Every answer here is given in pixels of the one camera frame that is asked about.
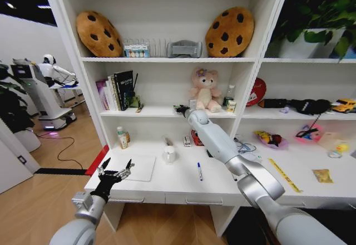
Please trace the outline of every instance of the ceiling light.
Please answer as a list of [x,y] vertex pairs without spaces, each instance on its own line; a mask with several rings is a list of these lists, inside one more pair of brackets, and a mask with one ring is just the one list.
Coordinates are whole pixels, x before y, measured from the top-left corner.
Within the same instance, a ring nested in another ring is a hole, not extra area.
[[49,5],[37,5],[39,9],[51,9],[51,6]]
[[14,6],[14,5],[12,5],[11,3],[9,3],[9,2],[5,2],[6,3],[6,5],[8,6],[8,7],[10,7],[11,9],[16,9],[16,7]]

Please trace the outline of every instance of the yellow toy car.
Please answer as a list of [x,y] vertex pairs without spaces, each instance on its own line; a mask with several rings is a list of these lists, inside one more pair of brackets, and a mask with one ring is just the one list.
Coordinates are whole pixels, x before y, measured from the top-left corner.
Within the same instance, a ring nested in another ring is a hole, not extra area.
[[332,110],[339,113],[349,113],[356,108],[356,101],[354,99],[338,99],[336,102],[340,104],[333,107]]

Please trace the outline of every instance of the drawer handle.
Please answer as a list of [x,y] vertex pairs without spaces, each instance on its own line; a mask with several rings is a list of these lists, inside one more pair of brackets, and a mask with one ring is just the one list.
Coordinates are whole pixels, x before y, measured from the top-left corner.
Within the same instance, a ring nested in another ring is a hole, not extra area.
[[190,202],[188,198],[185,198],[185,202],[192,205],[223,205],[223,199],[221,199],[221,202]]
[[145,201],[145,198],[142,199],[112,199],[109,198],[109,202],[130,202],[130,203],[142,203]]

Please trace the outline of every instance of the book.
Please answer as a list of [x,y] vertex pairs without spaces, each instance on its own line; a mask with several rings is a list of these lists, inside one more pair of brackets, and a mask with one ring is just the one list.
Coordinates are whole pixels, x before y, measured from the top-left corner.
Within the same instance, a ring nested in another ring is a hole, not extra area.
[[115,95],[115,101],[117,103],[117,110],[121,111],[120,99],[119,99],[119,96],[118,96],[118,93],[117,93],[117,87],[116,87],[116,83],[115,83],[115,76],[113,74],[110,76],[110,80],[111,80],[111,83],[112,83],[113,93]]
[[113,89],[113,86],[112,86],[111,77],[108,76],[107,79],[108,79],[107,80],[107,84],[108,84],[108,87],[109,87],[109,93],[111,94],[111,98],[112,98],[113,109],[115,111],[118,111],[117,102],[116,102],[116,98],[115,98],[114,89]]
[[98,89],[102,108],[104,110],[109,110],[109,105],[107,103],[107,99],[105,97],[105,91],[104,91],[104,87],[106,86],[105,79],[101,79],[99,81],[96,81],[95,83],[96,83],[96,88]]
[[109,110],[115,111],[115,107],[113,105],[113,98],[112,98],[112,94],[110,91],[110,86],[109,86],[109,80],[105,80],[106,86],[104,87],[104,93],[105,93],[105,97],[107,100],[107,104],[109,106]]
[[121,110],[124,111],[130,105],[129,93],[134,88],[134,75],[133,71],[124,71],[114,73],[117,93],[120,99]]

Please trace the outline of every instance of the shelf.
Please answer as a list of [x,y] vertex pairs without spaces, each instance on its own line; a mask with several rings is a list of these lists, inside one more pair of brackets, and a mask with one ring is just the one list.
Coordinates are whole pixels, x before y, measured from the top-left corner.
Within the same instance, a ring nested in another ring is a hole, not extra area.
[[[256,137],[243,140],[256,145],[254,154],[262,157],[261,164],[282,184],[285,189],[283,196],[356,197],[356,189],[350,186],[350,181],[356,179],[356,161],[353,157],[345,153],[342,158],[329,158],[327,150],[316,143],[300,143],[292,136],[285,138],[289,146],[283,150],[268,148]],[[268,158],[272,158],[303,192],[295,192]],[[329,169],[334,183],[319,183],[313,169]]]
[[[280,108],[261,108],[257,105],[246,107],[243,118],[245,119],[304,119],[315,120],[317,115],[309,116],[301,114],[291,108],[289,113],[279,112]],[[327,114],[324,113],[320,116],[319,120],[356,120],[356,113],[337,113]]]
[[[121,149],[115,145],[108,151],[105,158],[111,157],[108,169],[115,170],[115,162],[123,155],[153,155],[156,162],[149,182],[124,180],[116,183],[111,189],[111,195],[116,191],[149,191],[149,192],[184,192],[211,194],[239,194],[236,182],[225,165],[213,158],[209,158],[205,147],[183,146],[183,133],[172,131],[170,139],[176,149],[177,159],[172,164],[166,164],[162,158],[164,143],[161,137],[150,135],[132,136],[128,148]],[[197,170],[200,163],[204,180],[200,181]],[[97,171],[85,186],[85,190],[92,191],[99,183]]]
[[356,63],[356,59],[290,59],[290,58],[263,58],[263,63]]
[[82,57],[83,62],[117,63],[253,63],[255,58],[105,58]]
[[[118,117],[182,117],[173,111],[173,106],[144,106],[140,113],[136,113],[137,108],[128,108],[125,111],[103,111],[100,116]],[[211,113],[205,110],[209,118],[236,118],[235,113],[221,111]]]

